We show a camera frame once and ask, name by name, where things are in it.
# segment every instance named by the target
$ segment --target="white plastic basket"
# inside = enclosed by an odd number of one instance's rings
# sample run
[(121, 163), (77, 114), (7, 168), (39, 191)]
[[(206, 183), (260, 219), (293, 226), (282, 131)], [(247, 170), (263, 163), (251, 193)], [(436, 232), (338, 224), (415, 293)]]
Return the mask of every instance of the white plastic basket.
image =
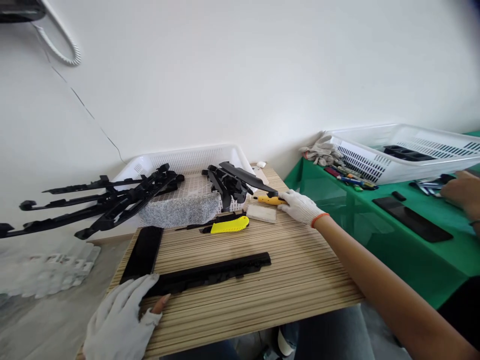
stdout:
[[(480, 163), (480, 138), (407, 124), (388, 124), (329, 131), (331, 143), (347, 166), (379, 185), (423, 179)], [(407, 161), (383, 153), (399, 145), (435, 160)]]
[[(212, 187), (212, 183), (207, 177), (201, 174), (202, 170), (209, 165), (218, 166), (224, 161), (229, 161), (235, 167), (255, 174), (238, 146), (222, 144), (138, 156), (132, 159), (112, 181), (117, 182), (128, 178), (140, 179), (140, 175), (149, 176), (161, 165), (168, 163), (170, 170), (185, 176), (185, 181), (179, 185), (178, 190), (154, 197), (152, 201), (201, 196), (210, 194)], [(123, 190), (134, 186), (117, 186), (116, 189)], [(237, 203), (233, 199), (231, 200), (230, 211), (238, 211), (243, 209), (243, 207), (244, 204)], [(221, 212), (222, 202), (219, 200), (217, 213), (220, 214)], [(131, 219), (137, 222), (139, 227), (145, 226), (138, 215)]]

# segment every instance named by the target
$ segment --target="white work glove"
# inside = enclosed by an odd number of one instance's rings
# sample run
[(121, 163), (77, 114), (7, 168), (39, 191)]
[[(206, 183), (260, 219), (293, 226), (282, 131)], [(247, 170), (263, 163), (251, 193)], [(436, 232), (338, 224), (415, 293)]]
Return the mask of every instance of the white work glove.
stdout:
[(325, 211), (320, 210), (312, 199), (294, 190), (290, 189), (278, 196), (288, 203), (288, 205), (278, 205), (280, 210), (283, 210), (298, 222), (311, 227), (314, 225), (314, 220), (316, 221), (322, 214), (328, 215)]
[(141, 360), (170, 298), (163, 296), (139, 321), (140, 301), (158, 274), (129, 280), (113, 289), (93, 314), (86, 330), (86, 360)]

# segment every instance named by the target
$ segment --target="wooden table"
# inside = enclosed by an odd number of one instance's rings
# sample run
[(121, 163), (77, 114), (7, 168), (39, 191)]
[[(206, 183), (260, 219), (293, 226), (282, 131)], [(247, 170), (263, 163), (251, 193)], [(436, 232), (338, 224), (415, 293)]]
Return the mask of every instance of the wooden table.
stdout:
[[(273, 169), (266, 167), (263, 172), (269, 186), (279, 192), (287, 190)], [(259, 190), (255, 195), (265, 192)], [(250, 203), (257, 201), (247, 201), (245, 208)], [(119, 284), (138, 234), (137, 230), (109, 291)], [(155, 272), (170, 273), (262, 252), (269, 252), (271, 265), (260, 272), (173, 295), (145, 357), (158, 358), (346, 308), (364, 298), (322, 236), (282, 211), (277, 212), (276, 224), (251, 220), (249, 227), (234, 233), (165, 230)], [(157, 300), (144, 300), (142, 310)]]

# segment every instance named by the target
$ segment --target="green tablecloth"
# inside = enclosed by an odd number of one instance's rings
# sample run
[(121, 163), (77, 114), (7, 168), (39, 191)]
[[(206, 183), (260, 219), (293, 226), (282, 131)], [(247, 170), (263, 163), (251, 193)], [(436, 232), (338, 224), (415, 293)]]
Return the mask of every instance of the green tablecloth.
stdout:
[[(480, 131), (469, 135), (480, 136)], [(285, 183), (315, 201), (435, 309), (470, 277), (480, 275), (480, 240), (463, 212), (408, 186), (409, 181), (356, 192), (323, 167), (302, 158)], [(429, 243), (372, 202), (393, 191), (406, 197), (405, 206), (452, 234), (453, 239)]]

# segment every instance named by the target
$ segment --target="wall-mounted device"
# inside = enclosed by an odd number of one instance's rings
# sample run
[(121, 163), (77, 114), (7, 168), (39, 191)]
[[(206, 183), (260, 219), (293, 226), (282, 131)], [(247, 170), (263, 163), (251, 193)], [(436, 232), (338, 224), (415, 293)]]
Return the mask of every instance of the wall-mounted device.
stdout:
[(64, 56), (49, 39), (43, 27), (32, 23), (38, 35), (43, 39), (51, 52), (64, 64), (78, 66), (82, 62), (80, 49), (75, 44), (65, 26), (46, 0), (0, 0), (0, 23), (25, 23), (40, 20), (48, 15), (58, 29), (63, 33), (73, 52), (73, 59)]
[(47, 13), (37, 0), (0, 0), (0, 23), (26, 23), (40, 20)]

